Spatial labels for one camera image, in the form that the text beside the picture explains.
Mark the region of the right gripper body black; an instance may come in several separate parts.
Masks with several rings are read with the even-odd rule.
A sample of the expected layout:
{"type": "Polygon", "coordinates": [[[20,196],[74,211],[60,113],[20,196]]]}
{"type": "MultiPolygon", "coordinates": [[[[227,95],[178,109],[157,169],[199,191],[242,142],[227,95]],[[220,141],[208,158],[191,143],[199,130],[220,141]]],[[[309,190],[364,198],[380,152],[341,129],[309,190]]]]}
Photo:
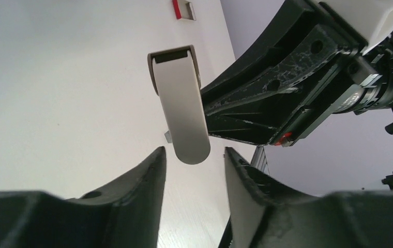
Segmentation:
{"type": "Polygon", "coordinates": [[[330,76],[330,82],[314,89],[285,121],[272,140],[272,146],[290,147],[306,138],[329,116],[354,107],[365,90],[379,85],[384,72],[376,64],[356,55],[330,76]]]}

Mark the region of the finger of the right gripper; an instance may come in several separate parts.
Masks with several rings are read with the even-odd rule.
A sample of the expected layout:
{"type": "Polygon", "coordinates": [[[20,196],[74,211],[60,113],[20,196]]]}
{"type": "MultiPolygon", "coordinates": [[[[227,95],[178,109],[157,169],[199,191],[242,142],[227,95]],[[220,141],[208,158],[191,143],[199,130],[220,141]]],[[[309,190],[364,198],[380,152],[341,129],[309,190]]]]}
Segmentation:
{"type": "Polygon", "coordinates": [[[206,106],[209,134],[256,146],[291,146],[306,107],[206,106]]]}
{"type": "Polygon", "coordinates": [[[276,44],[268,27],[256,42],[214,81],[202,89],[206,116],[280,94],[313,75],[335,58],[344,39],[333,28],[290,28],[276,44]]]}

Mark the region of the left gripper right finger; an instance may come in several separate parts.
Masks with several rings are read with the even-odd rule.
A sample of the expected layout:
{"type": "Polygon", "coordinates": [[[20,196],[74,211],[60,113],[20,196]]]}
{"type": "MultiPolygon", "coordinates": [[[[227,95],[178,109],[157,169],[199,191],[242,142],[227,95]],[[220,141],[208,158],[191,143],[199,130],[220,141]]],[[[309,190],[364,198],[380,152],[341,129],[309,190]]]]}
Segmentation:
{"type": "Polygon", "coordinates": [[[297,191],[224,152],[230,218],[220,247],[393,247],[393,173],[386,191],[322,197],[297,191]]]}

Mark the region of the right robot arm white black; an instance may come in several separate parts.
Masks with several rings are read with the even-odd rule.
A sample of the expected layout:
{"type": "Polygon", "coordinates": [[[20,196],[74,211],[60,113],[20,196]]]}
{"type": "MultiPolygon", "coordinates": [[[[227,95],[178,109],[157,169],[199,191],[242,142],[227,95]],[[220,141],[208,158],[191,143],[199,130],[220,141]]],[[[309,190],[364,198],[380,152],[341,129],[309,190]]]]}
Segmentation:
{"type": "Polygon", "coordinates": [[[312,12],[272,20],[203,88],[209,134],[270,146],[270,175],[305,193],[393,189],[393,35],[365,46],[312,12]]]}

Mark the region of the grey small stapler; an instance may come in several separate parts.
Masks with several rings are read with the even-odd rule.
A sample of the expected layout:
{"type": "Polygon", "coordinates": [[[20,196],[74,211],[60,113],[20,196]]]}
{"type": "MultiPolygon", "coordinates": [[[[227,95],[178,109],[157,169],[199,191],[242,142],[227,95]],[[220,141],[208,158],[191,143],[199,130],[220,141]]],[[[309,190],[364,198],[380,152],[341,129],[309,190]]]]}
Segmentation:
{"type": "Polygon", "coordinates": [[[149,53],[147,64],[176,157],[189,165],[202,163],[211,146],[194,46],[149,53]]]}

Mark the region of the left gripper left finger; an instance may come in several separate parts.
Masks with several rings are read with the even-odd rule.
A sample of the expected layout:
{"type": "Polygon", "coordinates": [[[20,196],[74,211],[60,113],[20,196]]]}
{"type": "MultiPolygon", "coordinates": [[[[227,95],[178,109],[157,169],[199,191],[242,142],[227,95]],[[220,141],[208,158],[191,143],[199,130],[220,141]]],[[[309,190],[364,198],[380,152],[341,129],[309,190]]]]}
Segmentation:
{"type": "Polygon", "coordinates": [[[158,147],[80,198],[0,192],[0,247],[156,247],[166,168],[158,147]]]}

